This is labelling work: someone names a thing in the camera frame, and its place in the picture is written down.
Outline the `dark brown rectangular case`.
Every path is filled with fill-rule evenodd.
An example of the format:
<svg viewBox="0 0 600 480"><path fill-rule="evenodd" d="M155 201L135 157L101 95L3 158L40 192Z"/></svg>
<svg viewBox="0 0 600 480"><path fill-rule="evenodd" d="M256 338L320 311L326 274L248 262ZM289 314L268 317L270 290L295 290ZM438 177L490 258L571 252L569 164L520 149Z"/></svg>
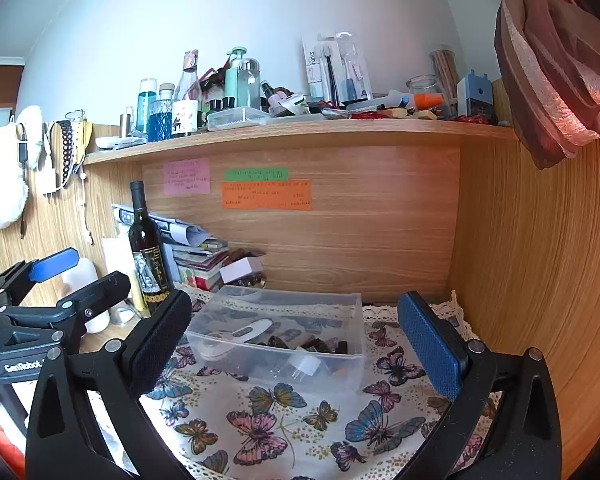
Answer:
<svg viewBox="0 0 600 480"><path fill-rule="evenodd" d="M339 339L326 341L321 338L311 338L300 344L300 348L309 352L332 353L337 356L347 356L349 354L347 341Z"/></svg>

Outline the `white power plug adapter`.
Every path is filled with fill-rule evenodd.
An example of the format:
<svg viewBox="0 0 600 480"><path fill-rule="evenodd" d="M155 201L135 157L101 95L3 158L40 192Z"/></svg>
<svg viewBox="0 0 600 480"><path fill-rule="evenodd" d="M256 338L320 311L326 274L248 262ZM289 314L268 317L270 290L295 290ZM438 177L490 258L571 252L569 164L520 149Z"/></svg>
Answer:
<svg viewBox="0 0 600 480"><path fill-rule="evenodd" d="M306 377L313 377L322 364L322 361L311 352L294 353L289 361L291 372L290 377L294 380L302 380Z"/></svg>

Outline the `small round mirror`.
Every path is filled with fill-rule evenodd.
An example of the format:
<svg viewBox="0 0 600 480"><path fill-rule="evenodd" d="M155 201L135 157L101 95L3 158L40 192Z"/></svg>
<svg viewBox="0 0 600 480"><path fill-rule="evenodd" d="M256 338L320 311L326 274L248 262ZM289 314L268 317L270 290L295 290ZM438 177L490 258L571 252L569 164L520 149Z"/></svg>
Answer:
<svg viewBox="0 0 600 480"><path fill-rule="evenodd" d="M137 319L133 308L114 307L109 310L110 324L113 326L127 326Z"/></svg>

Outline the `dark wine bottle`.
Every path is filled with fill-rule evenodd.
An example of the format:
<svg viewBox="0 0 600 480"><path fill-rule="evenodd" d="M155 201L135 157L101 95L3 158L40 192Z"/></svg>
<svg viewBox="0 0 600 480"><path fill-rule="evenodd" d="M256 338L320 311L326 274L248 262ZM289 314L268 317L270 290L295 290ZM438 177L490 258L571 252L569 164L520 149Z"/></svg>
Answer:
<svg viewBox="0 0 600 480"><path fill-rule="evenodd" d="M129 228L135 272L144 303L153 314L172 290L162 253L160 230L150 218L143 181L130 184L134 219Z"/></svg>

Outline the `stack of papers and booklets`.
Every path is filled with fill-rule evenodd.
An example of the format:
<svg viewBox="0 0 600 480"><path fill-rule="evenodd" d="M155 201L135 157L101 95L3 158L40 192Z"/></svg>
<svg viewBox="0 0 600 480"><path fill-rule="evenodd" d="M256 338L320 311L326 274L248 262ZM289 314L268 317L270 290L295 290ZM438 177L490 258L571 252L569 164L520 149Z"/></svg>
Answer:
<svg viewBox="0 0 600 480"><path fill-rule="evenodd" d="M163 259L172 288L176 284L202 290L220 286L220 269L230 255L227 242L212 237L200 226L149 214L160 230ZM112 215L119 230L129 236L133 207L114 204Z"/></svg>

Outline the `butterfly print lace cloth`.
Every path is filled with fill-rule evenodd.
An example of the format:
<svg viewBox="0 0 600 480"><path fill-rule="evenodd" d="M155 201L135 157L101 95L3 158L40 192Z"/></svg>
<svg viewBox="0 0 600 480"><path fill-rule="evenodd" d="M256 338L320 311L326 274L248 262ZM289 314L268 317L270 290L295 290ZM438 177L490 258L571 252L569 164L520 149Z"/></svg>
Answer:
<svg viewBox="0 0 600 480"><path fill-rule="evenodd" d="M140 403L196 479L392 479L450 402L401 333L396 308L363 309L356 389L262 384L197 361L180 342Z"/></svg>

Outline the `small white box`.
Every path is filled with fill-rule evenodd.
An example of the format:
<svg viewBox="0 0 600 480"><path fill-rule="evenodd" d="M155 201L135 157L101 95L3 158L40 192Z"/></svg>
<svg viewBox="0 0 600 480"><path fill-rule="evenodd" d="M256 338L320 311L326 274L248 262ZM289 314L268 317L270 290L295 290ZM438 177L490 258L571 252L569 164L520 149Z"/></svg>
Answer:
<svg viewBox="0 0 600 480"><path fill-rule="evenodd" d="M263 266L258 257L244 257L238 259L220 269L221 278L224 284L230 284L239 281L245 276L260 274L263 272Z"/></svg>

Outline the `white fluffy hanging item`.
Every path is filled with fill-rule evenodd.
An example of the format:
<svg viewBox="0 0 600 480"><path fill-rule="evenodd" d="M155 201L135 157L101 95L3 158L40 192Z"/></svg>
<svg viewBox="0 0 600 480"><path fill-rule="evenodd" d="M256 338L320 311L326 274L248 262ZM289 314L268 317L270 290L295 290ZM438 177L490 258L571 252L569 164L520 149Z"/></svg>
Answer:
<svg viewBox="0 0 600 480"><path fill-rule="evenodd" d="M27 205L24 168L38 166L43 145L43 115L37 105L24 108L0 127L0 230L15 223Z"/></svg>

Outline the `clear plastic storage box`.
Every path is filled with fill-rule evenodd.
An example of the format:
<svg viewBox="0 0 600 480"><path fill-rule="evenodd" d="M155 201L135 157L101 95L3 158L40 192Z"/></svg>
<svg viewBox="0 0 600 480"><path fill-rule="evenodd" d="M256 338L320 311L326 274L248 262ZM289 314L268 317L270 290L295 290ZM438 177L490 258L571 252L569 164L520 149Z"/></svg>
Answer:
<svg viewBox="0 0 600 480"><path fill-rule="evenodd" d="M273 325L224 359L204 361L196 356L201 336L232 332L259 318L270 318ZM365 373L362 297L357 292L323 294L225 286L192 316L185 336L199 364L255 382L284 382L302 391L355 390ZM320 368L313 377L294 380L288 361L294 353L309 352L300 344L311 338L347 341L349 354L311 352L322 361Z"/></svg>

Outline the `pink sticky note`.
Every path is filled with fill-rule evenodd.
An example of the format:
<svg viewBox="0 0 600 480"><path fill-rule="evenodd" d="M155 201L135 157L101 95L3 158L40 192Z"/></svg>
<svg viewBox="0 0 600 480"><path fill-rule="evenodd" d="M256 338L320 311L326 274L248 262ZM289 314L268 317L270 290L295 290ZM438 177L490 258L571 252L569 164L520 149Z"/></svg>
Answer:
<svg viewBox="0 0 600 480"><path fill-rule="evenodd" d="M208 158L174 160L162 165L163 194L167 196L207 195L211 193Z"/></svg>

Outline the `wooden shelf board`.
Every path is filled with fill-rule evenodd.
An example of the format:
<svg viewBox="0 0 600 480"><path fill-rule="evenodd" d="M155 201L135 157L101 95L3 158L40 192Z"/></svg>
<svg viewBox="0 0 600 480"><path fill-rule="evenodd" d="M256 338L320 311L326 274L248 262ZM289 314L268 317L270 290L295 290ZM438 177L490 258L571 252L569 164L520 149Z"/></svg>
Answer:
<svg viewBox="0 0 600 480"><path fill-rule="evenodd" d="M460 145L464 140L515 141L512 128L421 119L325 119L212 131L86 156L87 165L179 152L211 154L347 146Z"/></svg>

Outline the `blue glass bottle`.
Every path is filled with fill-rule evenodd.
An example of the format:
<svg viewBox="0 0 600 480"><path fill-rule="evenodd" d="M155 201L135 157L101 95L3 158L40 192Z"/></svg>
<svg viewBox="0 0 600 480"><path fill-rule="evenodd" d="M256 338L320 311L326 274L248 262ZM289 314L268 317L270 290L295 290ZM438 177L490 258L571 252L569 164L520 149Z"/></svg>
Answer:
<svg viewBox="0 0 600 480"><path fill-rule="evenodd" d="M147 136L149 142L168 140L172 133L172 104L175 86L160 84L158 98L150 104Z"/></svg>

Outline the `green sticky note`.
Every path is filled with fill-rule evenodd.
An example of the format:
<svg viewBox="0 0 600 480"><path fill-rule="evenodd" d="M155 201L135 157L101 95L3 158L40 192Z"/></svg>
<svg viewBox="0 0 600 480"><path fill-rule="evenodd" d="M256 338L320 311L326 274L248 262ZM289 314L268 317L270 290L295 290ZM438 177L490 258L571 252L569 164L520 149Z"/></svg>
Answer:
<svg viewBox="0 0 600 480"><path fill-rule="evenodd" d="M288 181L289 171L284 167L250 167L227 169L227 182L271 182Z"/></svg>

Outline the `orange sticky note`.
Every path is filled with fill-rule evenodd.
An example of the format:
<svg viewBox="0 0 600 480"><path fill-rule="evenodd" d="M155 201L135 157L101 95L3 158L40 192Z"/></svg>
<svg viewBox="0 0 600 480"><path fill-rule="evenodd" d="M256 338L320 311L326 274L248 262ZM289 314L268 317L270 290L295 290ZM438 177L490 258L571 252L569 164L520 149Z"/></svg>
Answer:
<svg viewBox="0 0 600 480"><path fill-rule="evenodd" d="M225 209L311 210L310 180L223 182Z"/></svg>

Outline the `blue pencil sharpener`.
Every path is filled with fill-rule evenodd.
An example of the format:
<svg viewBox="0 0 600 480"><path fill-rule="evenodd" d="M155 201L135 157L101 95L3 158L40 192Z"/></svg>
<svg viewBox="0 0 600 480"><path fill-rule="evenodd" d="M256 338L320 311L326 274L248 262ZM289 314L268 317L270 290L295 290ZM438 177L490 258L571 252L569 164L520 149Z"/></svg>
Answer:
<svg viewBox="0 0 600 480"><path fill-rule="evenodd" d="M494 121L492 81L487 74L470 70L456 85L457 115L467 118L480 117L488 124Z"/></svg>

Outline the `toothbrush package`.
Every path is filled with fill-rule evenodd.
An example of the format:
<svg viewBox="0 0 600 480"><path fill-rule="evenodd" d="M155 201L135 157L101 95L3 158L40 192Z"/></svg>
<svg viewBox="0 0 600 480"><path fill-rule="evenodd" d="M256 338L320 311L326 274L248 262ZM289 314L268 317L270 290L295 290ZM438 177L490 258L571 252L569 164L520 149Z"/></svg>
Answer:
<svg viewBox="0 0 600 480"><path fill-rule="evenodd" d="M312 100L338 106L373 96L362 48L350 32L312 32L302 39L306 79Z"/></svg>

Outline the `brown striped curtain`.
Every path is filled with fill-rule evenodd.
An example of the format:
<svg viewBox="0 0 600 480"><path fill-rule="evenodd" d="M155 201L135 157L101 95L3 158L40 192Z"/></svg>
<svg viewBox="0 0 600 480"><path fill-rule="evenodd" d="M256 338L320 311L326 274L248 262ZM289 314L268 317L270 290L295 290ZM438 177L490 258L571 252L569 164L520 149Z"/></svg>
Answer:
<svg viewBox="0 0 600 480"><path fill-rule="evenodd" d="M600 19L586 0L501 0L494 48L535 166L600 139Z"/></svg>

